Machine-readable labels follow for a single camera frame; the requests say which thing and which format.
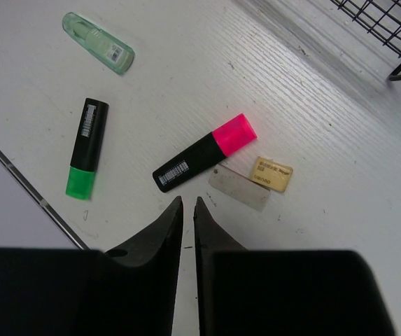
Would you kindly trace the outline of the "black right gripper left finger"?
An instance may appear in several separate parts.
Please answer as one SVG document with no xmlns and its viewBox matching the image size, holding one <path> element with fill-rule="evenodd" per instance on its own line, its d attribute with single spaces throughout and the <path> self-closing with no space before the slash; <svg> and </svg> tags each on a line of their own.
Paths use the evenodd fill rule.
<svg viewBox="0 0 401 336">
<path fill-rule="evenodd" d="M 183 202 L 109 251 L 0 248 L 0 335 L 170 335 Z"/>
</svg>

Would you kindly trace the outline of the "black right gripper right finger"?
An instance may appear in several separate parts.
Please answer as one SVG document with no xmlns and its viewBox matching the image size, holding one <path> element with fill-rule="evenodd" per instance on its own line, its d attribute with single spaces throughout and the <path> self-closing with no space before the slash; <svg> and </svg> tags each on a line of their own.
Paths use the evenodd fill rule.
<svg viewBox="0 0 401 336">
<path fill-rule="evenodd" d="M 202 335 L 394 335 L 369 265 L 355 251 L 253 251 L 194 212 Z"/>
</svg>

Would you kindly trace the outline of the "pink cap black highlighter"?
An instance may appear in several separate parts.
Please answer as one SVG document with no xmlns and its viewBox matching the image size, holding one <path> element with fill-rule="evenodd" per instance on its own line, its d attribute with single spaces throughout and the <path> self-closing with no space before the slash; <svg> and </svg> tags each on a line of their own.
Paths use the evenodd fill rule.
<svg viewBox="0 0 401 336">
<path fill-rule="evenodd" d="M 160 191 L 167 193 L 235 154 L 257 137 L 241 113 L 157 168 L 153 180 Z"/>
</svg>

